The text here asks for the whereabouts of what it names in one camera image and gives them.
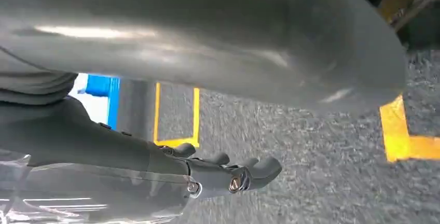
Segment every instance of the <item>floor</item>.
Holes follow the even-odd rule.
[[[410,56],[404,99],[412,135],[440,136],[439,80],[440,52]],[[154,88],[126,83],[121,104],[132,114],[121,116],[120,128],[148,138],[152,110],[140,107]],[[190,135],[192,89],[162,89],[159,137]],[[440,161],[389,164],[383,149],[377,110],[316,115],[201,90],[197,156],[271,155],[284,170],[262,190],[194,201],[174,223],[440,223]]]

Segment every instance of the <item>transparent plastic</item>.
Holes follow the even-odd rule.
[[[2,224],[165,223],[190,199],[189,176],[66,163],[28,167],[30,158],[0,151]]]

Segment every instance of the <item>gray fabric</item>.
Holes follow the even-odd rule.
[[[45,105],[63,99],[77,74],[51,72],[0,48],[0,101]]]

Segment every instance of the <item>blue panel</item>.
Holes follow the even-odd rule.
[[[108,122],[107,124],[116,129],[118,120],[118,107],[119,107],[119,78],[109,79],[109,92],[108,92]]]
[[[110,89],[110,78],[105,76],[89,75],[87,79],[86,93],[105,97],[108,96]]]

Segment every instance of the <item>yellow tape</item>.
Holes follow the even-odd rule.
[[[389,162],[416,159],[440,159],[440,138],[409,136],[402,96],[380,108],[383,142]]]
[[[380,117],[388,161],[409,158],[409,134],[402,96],[381,107]]]
[[[177,138],[168,140],[157,140],[159,135],[159,111],[160,111],[160,83],[156,83],[156,97],[154,106],[154,126],[153,126],[153,142],[156,145],[166,145],[169,147],[177,147],[184,143],[190,143],[195,147],[199,147],[199,116],[200,116],[200,90],[194,88],[194,104],[192,109],[192,137]]]

